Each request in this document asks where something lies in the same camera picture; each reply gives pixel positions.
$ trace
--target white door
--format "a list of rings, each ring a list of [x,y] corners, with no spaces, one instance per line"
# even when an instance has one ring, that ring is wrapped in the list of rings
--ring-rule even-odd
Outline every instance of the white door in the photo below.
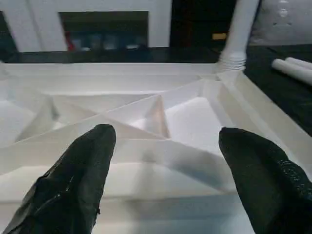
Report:
[[[43,51],[67,50],[62,15],[82,12],[147,12],[147,45],[167,47],[172,0],[28,0]]]
[[[2,11],[18,51],[42,51],[37,29],[26,0],[0,0],[0,11]]]

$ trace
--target white plastic model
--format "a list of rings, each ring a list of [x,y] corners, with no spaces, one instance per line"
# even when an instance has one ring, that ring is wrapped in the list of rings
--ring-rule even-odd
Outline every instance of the white plastic model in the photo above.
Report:
[[[117,145],[93,233],[252,234],[220,129],[271,139],[309,176],[312,139],[238,67],[226,71],[231,51],[245,53],[234,45],[220,64],[1,64],[0,230],[76,137],[108,123]]]

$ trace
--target white frame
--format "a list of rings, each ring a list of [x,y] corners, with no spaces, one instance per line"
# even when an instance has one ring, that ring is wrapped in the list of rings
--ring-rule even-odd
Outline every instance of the white frame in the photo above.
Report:
[[[59,12],[148,11],[149,47],[168,47],[172,0],[29,0],[43,51],[67,50]]]

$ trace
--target white tube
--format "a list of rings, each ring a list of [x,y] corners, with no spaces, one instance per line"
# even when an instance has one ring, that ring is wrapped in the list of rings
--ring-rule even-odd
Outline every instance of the white tube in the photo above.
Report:
[[[286,62],[281,59],[275,59],[272,63],[272,67],[286,75],[289,75],[292,78],[312,85],[312,70]]]
[[[219,59],[219,70],[244,70],[246,47],[259,0],[238,0],[225,49]]]
[[[296,58],[287,58],[285,61],[312,70],[312,63],[310,62],[305,62]]]

